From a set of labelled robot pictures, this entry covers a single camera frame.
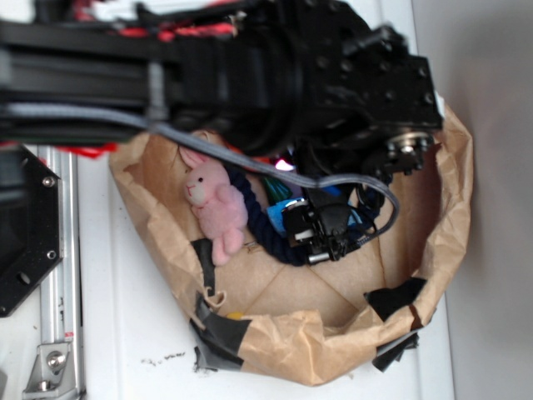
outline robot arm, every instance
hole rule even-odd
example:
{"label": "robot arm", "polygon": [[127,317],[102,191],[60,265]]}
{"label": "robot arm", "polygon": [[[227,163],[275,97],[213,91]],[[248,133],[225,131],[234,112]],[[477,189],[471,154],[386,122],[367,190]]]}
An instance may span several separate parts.
{"label": "robot arm", "polygon": [[[343,2],[256,0],[169,16],[140,9],[127,23],[157,33],[184,19],[231,15],[237,32],[171,42],[124,37],[112,23],[61,22],[55,10],[41,17],[47,25],[0,22],[0,142],[100,146],[139,131],[75,112],[12,111],[67,103],[143,114],[182,131],[213,129],[250,156],[289,147],[308,177],[357,173],[387,183],[393,173],[422,168],[441,128],[427,60],[410,55],[391,27],[371,30]],[[341,185],[337,195],[308,188],[305,207],[286,219],[292,241],[306,244],[313,259],[346,254],[350,211],[338,205],[354,188],[362,200],[360,183]],[[382,202],[374,196],[371,208]]]}

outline paper bag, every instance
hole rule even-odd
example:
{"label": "paper bag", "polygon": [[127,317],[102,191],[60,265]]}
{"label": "paper bag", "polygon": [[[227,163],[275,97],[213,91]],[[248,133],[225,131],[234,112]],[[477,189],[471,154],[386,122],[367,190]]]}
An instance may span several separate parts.
{"label": "paper bag", "polygon": [[183,195],[187,166],[176,144],[139,135],[110,164],[138,234],[191,322],[199,363],[318,385],[372,359],[384,369],[431,320],[465,255],[471,135],[447,109],[436,142],[422,171],[395,175],[401,214],[392,230],[339,262],[299,268],[254,245],[249,232],[227,265],[212,266],[210,242]]}

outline pink stuffed bunny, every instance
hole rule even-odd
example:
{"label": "pink stuffed bunny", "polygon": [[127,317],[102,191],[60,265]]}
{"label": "pink stuffed bunny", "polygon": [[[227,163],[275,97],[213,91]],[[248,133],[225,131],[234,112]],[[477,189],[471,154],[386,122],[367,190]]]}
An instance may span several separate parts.
{"label": "pink stuffed bunny", "polygon": [[204,235],[213,242],[213,264],[224,265],[244,243],[242,229],[248,220],[244,197],[230,184],[220,162],[184,147],[179,151],[192,168],[185,182],[185,197]]}

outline blue object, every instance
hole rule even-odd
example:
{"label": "blue object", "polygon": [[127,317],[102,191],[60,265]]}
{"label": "blue object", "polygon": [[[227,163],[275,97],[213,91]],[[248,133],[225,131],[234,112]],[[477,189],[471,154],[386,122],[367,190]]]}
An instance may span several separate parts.
{"label": "blue object", "polygon": [[[290,204],[298,200],[303,200],[303,197],[290,198],[287,200],[283,200],[282,202],[279,202],[278,204],[275,204],[266,209],[266,214],[268,215],[268,218],[270,219],[270,223],[272,227],[276,230],[276,232],[282,238],[286,238],[286,229],[285,229],[285,225],[283,225],[283,216],[281,215],[281,212],[283,211],[283,208],[287,206],[287,204]],[[348,219],[348,227],[355,227],[356,225],[362,225],[362,224],[363,222],[361,220],[361,217],[359,216],[356,210],[353,210],[353,213],[351,214],[350,219]]]}

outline screw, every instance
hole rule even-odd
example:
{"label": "screw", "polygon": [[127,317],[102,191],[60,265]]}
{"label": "screw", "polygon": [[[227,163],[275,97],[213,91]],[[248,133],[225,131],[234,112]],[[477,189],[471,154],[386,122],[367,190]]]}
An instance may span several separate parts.
{"label": "screw", "polygon": [[404,154],[411,154],[415,152],[415,149],[412,146],[406,145],[400,149]]}
{"label": "screw", "polygon": [[51,388],[50,381],[41,381],[37,384],[37,390],[39,392],[47,392]]}
{"label": "screw", "polygon": [[380,71],[387,73],[391,69],[391,65],[387,61],[380,62]]}
{"label": "screw", "polygon": [[393,102],[396,99],[396,93],[393,90],[387,90],[385,92],[385,100]]}
{"label": "screw", "polygon": [[320,69],[326,69],[329,67],[329,65],[330,65],[330,60],[328,60],[327,58],[323,56],[316,58],[316,66],[319,67]]}
{"label": "screw", "polygon": [[335,0],[330,1],[330,10],[333,13],[337,13],[340,8],[341,8],[341,5],[339,4],[339,2],[337,2]]}
{"label": "screw", "polygon": [[420,67],[418,68],[418,71],[416,72],[420,78],[426,78],[427,77],[427,71],[425,68]]}
{"label": "screw", "polygon": [[343,60],[341,62],[341,70],[345,73],[350,73],[351,71],[353,71],[353,64],[348,60]]}
{"label": "screw", "polygon": [[43,180],[42,180],[42,185],[45,187],[45,188],[53,188],[53,186],[56,184],[56,180],[54,179],[54,177],[45,177]]}
{"label": "screw", "polygon": [[385,50],[387,50],[389,53],[392,51],[392,45],[389,43],[389,42],[381,42],[381,45],[383,46],[383,48],[385,48]]}
{"label": "screw", "polygon": [[59,371],[65,365],[67,358],[61,352],[51,352],[47,357],[47,364],[53,371]]}
{"label": "screw", "polygon": [[435,99],[433,98],[433,95],[431,93],[426,93],[424,95],[424,103],[426,104],[433,104],[435,102]]}

